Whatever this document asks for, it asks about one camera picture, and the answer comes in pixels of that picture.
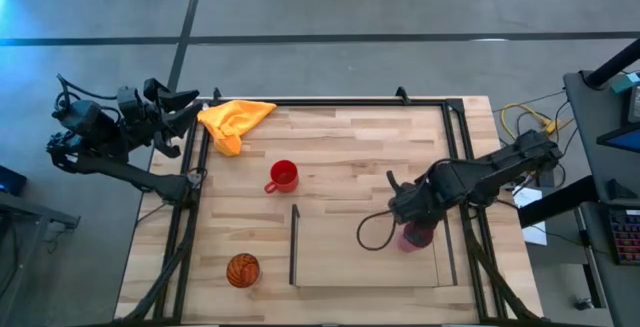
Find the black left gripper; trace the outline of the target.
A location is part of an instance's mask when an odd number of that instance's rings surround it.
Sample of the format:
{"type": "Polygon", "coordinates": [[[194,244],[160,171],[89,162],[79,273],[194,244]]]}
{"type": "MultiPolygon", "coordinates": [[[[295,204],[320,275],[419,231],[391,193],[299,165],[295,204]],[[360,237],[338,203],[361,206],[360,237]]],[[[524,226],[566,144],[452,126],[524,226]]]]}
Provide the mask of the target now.
{"type": "Polygon", "coordinates": [[[199,92],[172,92],[156,78],[149,78],[144,81],[143,96],[147,101],[140,97],[137,89],[127,86],[121,87],[117,93],[122,115],[119,128],[127,151],[154,145],[165,156],[178,157],[180,148],[173,146],[170,139],[183,137],[197,119],[203,104],[188,105],[199,96],[199,92]]]}

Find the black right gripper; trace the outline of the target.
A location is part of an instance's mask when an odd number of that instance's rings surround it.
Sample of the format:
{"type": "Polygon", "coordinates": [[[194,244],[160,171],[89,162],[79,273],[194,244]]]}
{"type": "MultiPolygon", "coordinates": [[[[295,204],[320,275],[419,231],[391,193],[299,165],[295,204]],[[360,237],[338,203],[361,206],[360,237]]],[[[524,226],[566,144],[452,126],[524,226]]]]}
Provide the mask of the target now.
{"type": "Polygon", "coordinates": [[[434,238],[433,226],[444,218],[451,207],[448,202],[451,177],[433,172],[420,182],[399,184],[389,170],[386,178],[394,192],[387,205],[397,224],[407,224],[403,231],[406,243],[410,246],[419,245],[419,229],[414,224],[408,224],[416,222],[426,225],[421,228],[421,242],[423,247],[429,246],[434,238]]]}

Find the maroon plastic cup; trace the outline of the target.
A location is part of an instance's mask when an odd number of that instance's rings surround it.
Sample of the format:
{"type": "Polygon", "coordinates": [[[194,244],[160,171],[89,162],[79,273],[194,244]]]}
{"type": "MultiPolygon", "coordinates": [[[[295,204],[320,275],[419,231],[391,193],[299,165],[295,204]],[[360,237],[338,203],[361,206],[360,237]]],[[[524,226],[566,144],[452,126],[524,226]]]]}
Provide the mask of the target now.
{"type": "Polygon", "coordinates": [[[418,245],[418,246],[410,246],[410,245],[408,245],[408,244],[406,243],[406,241],[405,241],[405,239],[404,239],[404,237],[403,237],[403,231],[404,231],[404,228],[403,228],[402,234],[401,234],[401,235],[400,235],[400,237],[398,238],[398,242],[397,242],[398,248],[399,248],[401,251],[405,252],[405,253],[411,253],[411,252],[414,252],[414,251],[417,251],[417,250],[420,250],[420,249],[424,249],[424,248],[426,248],[426,247],[423,247],[423,246],[422,246],[422,242],[421,242],[421,228],[422,228],[422,227],[424,227],[424,226],[429,226],[429,225],[426,225],[426,224],[424,224],[424,223],[418,223],[418,222],[409,222],[409,223],[407,223],[407,224],[414,224],[414,225],[419,229],[419,245],[418,245]]]}

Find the red ceramic mug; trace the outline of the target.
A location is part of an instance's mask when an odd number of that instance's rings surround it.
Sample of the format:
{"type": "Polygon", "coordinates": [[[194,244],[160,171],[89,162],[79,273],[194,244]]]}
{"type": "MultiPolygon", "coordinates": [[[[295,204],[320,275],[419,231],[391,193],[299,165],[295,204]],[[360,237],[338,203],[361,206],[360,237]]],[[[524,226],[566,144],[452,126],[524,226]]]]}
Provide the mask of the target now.
{"type": "Polygon", "coordinates": [[[279,160],[270,169],[270,181],[264,186],[268,194],[293,192],[299,183],[297,166],[289,160],[279,160]]]}

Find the orange faceted glass cup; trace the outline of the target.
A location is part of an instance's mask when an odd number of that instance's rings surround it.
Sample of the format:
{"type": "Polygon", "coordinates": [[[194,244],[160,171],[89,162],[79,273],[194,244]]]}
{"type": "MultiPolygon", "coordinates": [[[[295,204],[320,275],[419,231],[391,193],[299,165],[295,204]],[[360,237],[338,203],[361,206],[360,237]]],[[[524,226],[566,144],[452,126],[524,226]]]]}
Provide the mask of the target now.
{"type": "Polygon", "coordinates": [[[249,288],[256,284],[260,277],[260,264],[252,254],[237,254],[227,264],[227,281],[236,288],[249,288]]]}

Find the yellow cloth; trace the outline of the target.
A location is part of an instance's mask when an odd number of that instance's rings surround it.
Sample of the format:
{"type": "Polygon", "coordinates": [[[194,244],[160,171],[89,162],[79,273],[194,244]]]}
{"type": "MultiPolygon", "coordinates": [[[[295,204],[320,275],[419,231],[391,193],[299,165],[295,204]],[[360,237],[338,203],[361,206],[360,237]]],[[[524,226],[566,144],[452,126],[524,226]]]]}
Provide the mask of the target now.
{"type": "Polygon", "coordinates": [[[276,104],[232,100],[200,111],[197,120],[210,133],[215,148],[225,156],[237,156],[242,150],[241,137],[262,122],[276,104]]]}

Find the white paper sheet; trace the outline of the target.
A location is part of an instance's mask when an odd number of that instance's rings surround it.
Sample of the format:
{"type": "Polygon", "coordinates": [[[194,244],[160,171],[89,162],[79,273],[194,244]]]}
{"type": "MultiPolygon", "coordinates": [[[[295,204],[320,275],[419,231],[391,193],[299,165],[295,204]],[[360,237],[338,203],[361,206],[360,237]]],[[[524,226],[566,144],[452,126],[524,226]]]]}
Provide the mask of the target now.
{"type": "MultiPolygon", "coordinates": [[[[512,196],[515,205],[521,209],[540,200],[543,197],[543,194],[540,190],[524,187],[518,192],[514,191],[512,196]]],[[[539,222],[533,226],[522,228],[522,233],[526,243],[539,246],[547,245],[546,225],[544,222],[539,222]]]]}

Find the black crossbeam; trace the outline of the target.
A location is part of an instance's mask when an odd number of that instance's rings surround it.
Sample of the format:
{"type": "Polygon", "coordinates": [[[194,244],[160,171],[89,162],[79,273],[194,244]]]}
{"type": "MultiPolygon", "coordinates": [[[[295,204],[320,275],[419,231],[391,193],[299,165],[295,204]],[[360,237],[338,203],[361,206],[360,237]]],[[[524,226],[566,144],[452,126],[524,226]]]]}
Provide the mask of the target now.
{"type": "Polygon", "coordinates": [[[520,208],[518,211],[520,226],[527,228],[575,209],[583,202],[598,201],[594,178],[586,176],[520,208]]]}

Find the grey side desk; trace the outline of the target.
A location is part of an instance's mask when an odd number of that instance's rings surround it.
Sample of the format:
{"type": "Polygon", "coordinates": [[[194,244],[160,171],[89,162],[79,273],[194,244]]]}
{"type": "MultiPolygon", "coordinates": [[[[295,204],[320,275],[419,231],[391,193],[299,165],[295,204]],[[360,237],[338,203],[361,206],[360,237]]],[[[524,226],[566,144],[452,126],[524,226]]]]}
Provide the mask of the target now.
{"type": "Polygon", "coordinates": [[[640,327],[640,266],[619,265],[606,217],[609,209],[640,209],[640,153],[597,144],[597,138],[625,127],[628,98],[612,90],[584,85],[580,74],[563,77],[582,145],[594,178],[598,202],[579,210],[586,222],[596,265],[614,327],[640,327]]]}

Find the colourful keyboard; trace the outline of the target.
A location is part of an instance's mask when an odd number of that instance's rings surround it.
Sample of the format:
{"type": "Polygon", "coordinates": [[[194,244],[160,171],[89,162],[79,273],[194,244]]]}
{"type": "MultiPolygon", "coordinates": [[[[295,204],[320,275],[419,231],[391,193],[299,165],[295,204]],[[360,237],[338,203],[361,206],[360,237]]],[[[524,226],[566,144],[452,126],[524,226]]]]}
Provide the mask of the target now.
{"type": "Polygon", "coordinates": [[[616,263],[640,266],[640,209],[609,209],[606,221],[616,263]]]}

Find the blue screen tablet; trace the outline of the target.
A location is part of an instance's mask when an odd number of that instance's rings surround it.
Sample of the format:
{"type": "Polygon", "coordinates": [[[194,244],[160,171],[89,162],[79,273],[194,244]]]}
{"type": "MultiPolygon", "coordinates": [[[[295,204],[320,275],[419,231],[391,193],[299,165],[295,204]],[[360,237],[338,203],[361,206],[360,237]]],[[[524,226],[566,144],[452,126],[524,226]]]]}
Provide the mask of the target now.
{"type": "Polygon", "coordinates": [[[640,153],[640,123],[608,132],[597,138],[597,144],[640,153]]]}

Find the teal box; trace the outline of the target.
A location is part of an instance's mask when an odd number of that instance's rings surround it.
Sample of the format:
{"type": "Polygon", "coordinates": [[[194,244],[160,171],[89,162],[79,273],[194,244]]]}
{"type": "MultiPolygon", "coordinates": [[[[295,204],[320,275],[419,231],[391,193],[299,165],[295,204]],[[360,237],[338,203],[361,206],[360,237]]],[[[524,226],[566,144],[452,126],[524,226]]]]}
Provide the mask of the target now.
{"type": "Polygon", "coordinates": [[[619,74],[610,81],[611,89],[616,94],[621,94],[637,85],[640,85],[640,71],[619,74]]]}

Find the black pole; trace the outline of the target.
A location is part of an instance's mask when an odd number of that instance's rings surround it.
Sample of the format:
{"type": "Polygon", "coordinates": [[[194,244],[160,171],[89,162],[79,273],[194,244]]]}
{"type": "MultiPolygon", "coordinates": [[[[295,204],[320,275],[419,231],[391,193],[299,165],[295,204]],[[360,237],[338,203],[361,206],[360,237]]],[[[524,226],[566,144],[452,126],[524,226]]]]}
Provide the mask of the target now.
{"type": "Polygon", "coordinates": [[[587,74],[583,80],[589,88],[602,90],[605,83],[638,60],[640,60],[640,38],[625,47],[595,71],[587,74]]]}

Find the black metal table frame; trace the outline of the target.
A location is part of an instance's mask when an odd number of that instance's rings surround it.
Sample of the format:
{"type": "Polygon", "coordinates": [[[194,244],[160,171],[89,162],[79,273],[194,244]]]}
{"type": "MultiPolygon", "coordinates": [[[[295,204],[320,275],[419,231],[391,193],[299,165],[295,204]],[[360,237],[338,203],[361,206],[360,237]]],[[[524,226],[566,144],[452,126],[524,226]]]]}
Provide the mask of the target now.
{"type": "Polygon", "coordinates": [[[365,222],[388,215],[391,170],[410,181],[449,156],[473,158],[499,146],[489,101],[483,96],[415,97],[409,104],[374,99],[363,106],[285,99],[243,138],[240,155],[217,152],[203,130],[190,165],[207,177],[196,212],[193,248],[170,279],[153,314],[171,324],[474,324],[478,308],[496,312],[490,287],[476,293],[464,243],[461,212],[445,221],[458,283],[435,288],[299,287],[290,282],[292,208],[312,214],[364,213],[365,222]],[[270,169],[292,161],[293,192],[268,194],[270,169]],[[258,259],[259,281],[236,288],[226,278],[232,257],[258,259]]]}

